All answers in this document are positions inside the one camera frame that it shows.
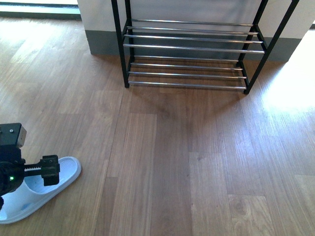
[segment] black device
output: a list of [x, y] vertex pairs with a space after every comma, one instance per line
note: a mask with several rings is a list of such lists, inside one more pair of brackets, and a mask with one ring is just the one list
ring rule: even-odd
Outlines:
[[24, 177], [41, 175], [44, 186], [59, 183], [57, 155], [43, 156], [37, 164], [25, 164], [20, 150], [25, 138], [26, 130], [20, 123], [0, 124], [0, 210], [5, 204], [1, 196], [14, 192]]

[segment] wood grain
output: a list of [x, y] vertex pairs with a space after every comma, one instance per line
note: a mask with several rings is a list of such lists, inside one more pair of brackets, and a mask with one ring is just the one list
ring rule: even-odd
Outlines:
[[234, 236], [274, 236], [275, 231], [263, 196], [229, 195]]
[[160, 94], [159, 105], [151, 235], [190, 236], [192, 227], [185, 96]]
[[80, 21], [0, 28], [0, 122], [26, 128], [27, 163], [57, 154], [83, 167], [0, 235], [315, 236], [315, 30], [245, 96], [125, 89], [119, 57], [91, 55]]
[[157, 116], [130, 114], [109, 235], [150, 235]]
[[97, 216], [94, 236], [109, 235], [116, 197], [117, 178], [107, 177], [104, 184], [101, 204]]
[[315, 224], [315, 176], [295, 175], [313, 224]]
[[189, 153], [194, 236], [233, 235], [222, 155]]

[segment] gray baseboard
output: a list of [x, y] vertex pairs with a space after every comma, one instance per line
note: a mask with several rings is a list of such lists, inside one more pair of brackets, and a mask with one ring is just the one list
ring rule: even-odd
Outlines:
[[[86, 30], [86, 36], [89, 42], [91, 54], [104, 54], [104, 55], [118, 55], [118, 45], [116, 33], [111, 31], [96, 31], [96, 30]], [[187, 36], [184, 34], [177, 34], [177, 36]], [[226, 38], [224, 36], [212, 36], [216, 38]], [[234, 39], [244, 39], [243, 37], [236, 36]], [[271, 38], [266, 38], [267, 43], [270, 43]], [[301, 39], [295, 38], [280, 38], [273, 49], [269, 60], [273, 61], [288, 61], [293, 54], [294, 50], [300, 43]], [[160, 41], [141, 39], [135, 40], [135, 43], [145, 43], [145, 44], [159, 44]], [[163, 43], [166, 45], [178, 45], [178, 41], [174, 40], [164, 40]], [[180, 41], [180, 46], [197, 46], [206, 47], [205, 42], [195, 42], [195, 41]], [[230, 43], [212, 43], [213, 48], [235, 48], [235, 45]], [[259, 45], [251, 46], [252, 50], [261, 50]], [[173, 57], [196, 57], [196, 58], [215, 58], [215, 59], [237, 59], [239, 54], [231, 53], [209, 53], [200, 51], [185, 51], [185, 50], [156, 50], [156, 49], [136, 49], [137, 55], [154, 55], [154, 56], [173, 56]], [[247, 54], [246, 59], [260, 60], [260, 55]]]

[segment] rack leg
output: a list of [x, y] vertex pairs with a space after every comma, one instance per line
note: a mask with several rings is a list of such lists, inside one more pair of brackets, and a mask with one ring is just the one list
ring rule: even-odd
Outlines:
[[126, 58], [125, 58], [125, 52], [124, 52], [124, 46], [123, 46], [124, 41], [123, 41], [123, 37], [122, 37], [122, 29], [120, 27], [118, 4], [117, 4], [117, 0], [111, 0], [111, 1], [112, 1], [112, 8], [113, 8], [113, 14], [114, 14], [115, 27], [116, 27], [116, 35], [117, 35], [117, 41], [118, 41], [120, 62], [122, 64], [124, 83], [125, 83], [125, 88], [128, 88], [128, 87], [130, 87], [129, 82], [128, 82], [129, 74], [128, 74], [127, 68], [126, 68]]
[[[125, 0], [125, 6], [126, 6], [126, 16], [127, 16], [128, 25], [132, 26], [130, 0]], [[128, 34], [133, 35], [132, 29], [128, 29]], [[129, 38], [129, 44], [133, 44], [133, 38]], [[130, 49], [130, 62], [134, 62], [134, 48], [130, 47], [129, 49]]]
[[[255, 18], [254, 18], [254, 21], [253, 21], [253, 23], [252, 23], [253, 26], [251, 27], [250, 32], [255, 32], [255, 31], [256, 31], [255, 26], [258, 25], [258, 23], [259, 23], [259, 21], [260, 21], [260, 19], [261, 19], [262, 13], [264, 12], [264, 10], [265, 10], [265, 8], [266, 8], [267, 3], [268, 3], [268, 0], [262, 0], [262, 1], [261, 1], [260, 6], [259, 6], [259, 9], [258, 9], [258, 11], [257, 11], [257, 13], [256, 13], [256, 16], [255, 16]], [[246, 38], [246, 40], [247, 40], [247, 41], [251, 41], [251, 40], [252, 40], [252, 37], [253, 37], [252, 35], [248, 35], [247, 38]], [[250, 46], [249, 44], [244, 44], [243, 50], [247, 50], [247, 49], [249, 48], [249, 46]], [[240, 61], [243, 61], [245, 55], [246, 55], [245, 53], [240, 54], [240, 56], [239, 56], [239, 58], [238, 58], [238, 61], [239, 61], [239, 62], [240, 62]]]
[[246, 77], [246, 79], [244, 79], [244, 82], [245, 82], [245, 85], [247, 87], [250, 82], [248, 81], [248, 76], [247, 76], [247, 72], [245, 69], [245, 65], [244, 65], [243, 61], [239, 61], [238, 64], [239, 64], [239, 67], [243, 69], [242, 74], [244, 77]]
[[277, 43], [277, 40], [279, 39], [282, 31], [284, 30], [287, 22], [289, 21], [294, 9], [296, 8], [297, 4], [299, 3], [299, 0], [292, 0], [286, 14], [284, 15], [284, 18], [282, 19], [274, 37], [272, 38], [268, 48], [267, 48], [267, 51], [266, 53], [264, 54], [262, 60], [260, 61], [259, 65], [258, 65], [258, 68], [256, 69], [253, 77], [252, 77], [252, 80], [250, 81], [249, 85], [247, 86], [247, 88], [244, 90], [244, 94], [249, 94], [251, 89], [252, 89], [252, 86], [254, 85], [258, 75], [260, 74], [262, 68], [264, 67], [270, 53], [272, 52], [275, 44]]

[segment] chrome rod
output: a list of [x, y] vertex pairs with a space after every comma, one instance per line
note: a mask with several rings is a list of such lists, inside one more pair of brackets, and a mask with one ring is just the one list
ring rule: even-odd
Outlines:
[[237, 89], [245, 90], [246, 87], [237, 86], [217, 86], [217, 85], [194, 85], [194, 84], [176, 84], [176, 83], [155, 83], [155, 82], [140, 82], [129, 81], [131, 85], [152, 85], [152, 86], [170, 86], [170, 87], [187, 87], [187, 88], [200, 88], [200, 89]]
[[178, 49], [192, 51], [207, 51], [207, 52], [223, 52], [223, 53], [253, 53], [264, 54], [264, 51], [256, 50], [240, 50], [240, 49], [220, 49], [220, 48], [198, 48], [198, 47], [178, 47], [178, 46], [160, 46], [160, 45], [140, 45], [140, 44], [124, 44], [128, 48], [155, 48], [155, 49]]
[[242, 71], [242, 68], [222, 68], [222, 67], [208, 67], [208, 66], [194, 66], [194, 65], [168, 65], [168, 64], [149, 64], [149, 63], [134, 63], [135, 66], [156, 66], [156, 67], [170, 67], [170, 68], [185, 68], [185, 69], [208, 69], [208, 70], [229, 70]]
[[244, 76], [224, 76], [224, 75], [200, 75], [200, 74], [176, 74], [176, 73], [154, 73], [154, 72], [134, 72], [133, 75], [161, 75], [161, 76], [182, 76], [182, 77], [201, 77], [201, 78], [219, 78], [219, 79], [246, 79]]
[[146, 59], [178, 59], [178, 60], [205, 60], [205, 61], [216, 61], [216, 62], [238, 62], [238, 60], [230, 59], [210, 59], [210, 58], [181, 58], [181, 57], [162, 57], [162, 56], [135, 56], [136, 58]]
[[128, 37], [128, 38], [152, 38], [152, 39], [175, 39], [175, 40], [221, 42], [221, 43], [247, 43], [247, 44], [254, 44], [254, 43], [261, 44], [261, 43], [263, 43], [262, 41], [248, 41], [248, 40], [193, 38], [193, 37], [169, 37], [169, 36], [130, 35], [130, 34], [125, 34], [124, 37]]
[[212, 25], [212, 26], [245, 26], [252, 27], [252, 24], [233, 24], [233, 23], [217, 23], [217, 22], [198, 22], [198, 21], [164, 21], [164, 20], [142, 20], [131, 19], [133, 22], [156, 22], [156, 23], [176, 23], [176, 24], [191, 24], [191, 25]]
[[134, 26], [128, 26], [127, 28], [130, 30], [165, 30], [165, 31], [235, 34], [235, 35], [257, 35], [258, 34], [257, 32], [235, 32], [235, 31], [206, 30], [206, 29], [171, 29], [171, 28], [134, 27]]

